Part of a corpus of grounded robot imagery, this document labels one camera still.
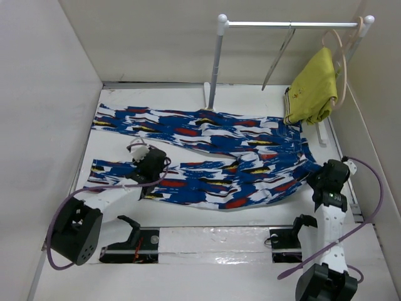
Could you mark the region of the blue white red patterned trousers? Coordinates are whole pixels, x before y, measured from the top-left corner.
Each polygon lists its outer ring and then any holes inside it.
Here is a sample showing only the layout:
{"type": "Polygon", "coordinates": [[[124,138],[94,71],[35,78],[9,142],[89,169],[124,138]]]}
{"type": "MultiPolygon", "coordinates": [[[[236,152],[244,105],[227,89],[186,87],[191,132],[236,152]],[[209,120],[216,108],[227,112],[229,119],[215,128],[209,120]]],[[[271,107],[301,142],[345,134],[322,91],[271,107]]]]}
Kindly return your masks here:
{"type": "Polygon", "coordinates": [[[171,145],[177,163],[150,198],[172,204],[264,206],[295,193],[319,169],[301,124],[278,117],[101,104],[91,127],[171,145]]]}

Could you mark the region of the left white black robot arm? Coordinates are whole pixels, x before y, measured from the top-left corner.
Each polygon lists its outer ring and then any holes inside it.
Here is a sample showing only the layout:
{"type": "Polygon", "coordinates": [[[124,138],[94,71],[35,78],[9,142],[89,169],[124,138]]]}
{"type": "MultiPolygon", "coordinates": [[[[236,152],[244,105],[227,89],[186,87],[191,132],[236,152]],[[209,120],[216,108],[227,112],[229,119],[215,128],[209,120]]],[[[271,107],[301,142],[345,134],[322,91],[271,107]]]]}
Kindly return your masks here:
{"type": "Polygon", "coordinates": [[[84,187],[62,201],[45,239],[46,256],[54,270],[86,263],[98,246],[102,225],[115,219],[130,225],[120,230],[116,245],[141,247],[140,224],[126,212],[166,177],[171,160],[162,150],[141,146],[134,152],[133,163],[134,170],[117,184],[84,187]]]}

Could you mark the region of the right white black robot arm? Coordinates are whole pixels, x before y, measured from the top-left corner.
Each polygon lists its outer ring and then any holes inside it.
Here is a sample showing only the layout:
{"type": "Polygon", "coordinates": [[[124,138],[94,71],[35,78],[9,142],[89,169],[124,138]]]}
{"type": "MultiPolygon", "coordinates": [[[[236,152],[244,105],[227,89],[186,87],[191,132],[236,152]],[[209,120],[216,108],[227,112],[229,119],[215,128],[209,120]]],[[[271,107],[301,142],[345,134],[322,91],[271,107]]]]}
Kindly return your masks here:
{"type": "Polygon", "coordinates": [[[340,241],[348,209],[341,190],[350,174],[346,164],[330,159],[306,180],[315,215],[297,217],[289,232],[292,244],[301,247],[303,264],[296,300],[351,300],[357,292],[358,280],[349,274],[340,241]]]}

